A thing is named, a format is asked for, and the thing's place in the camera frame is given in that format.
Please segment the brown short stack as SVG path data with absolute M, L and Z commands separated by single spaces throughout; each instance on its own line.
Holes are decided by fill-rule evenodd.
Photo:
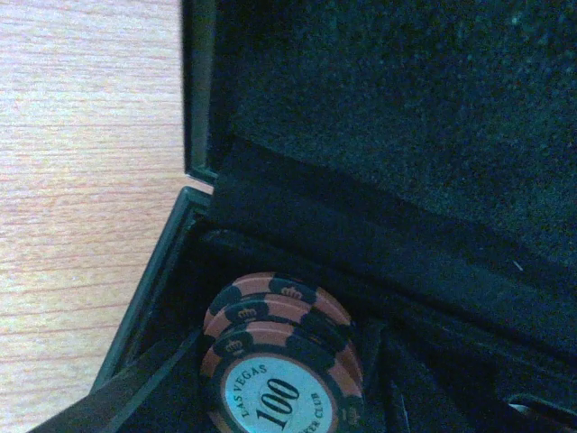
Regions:
M 216 295 L 203 334 L 200 377 L 219 431 L 362 431 L 353 321 L 326 290 L 277 272 L 244 275 Z

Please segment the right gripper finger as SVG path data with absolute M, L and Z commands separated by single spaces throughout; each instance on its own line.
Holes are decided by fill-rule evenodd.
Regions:
M 201 333 L 164 338 L 34 432 L 182 432 L 202 418 L 196 402 Z

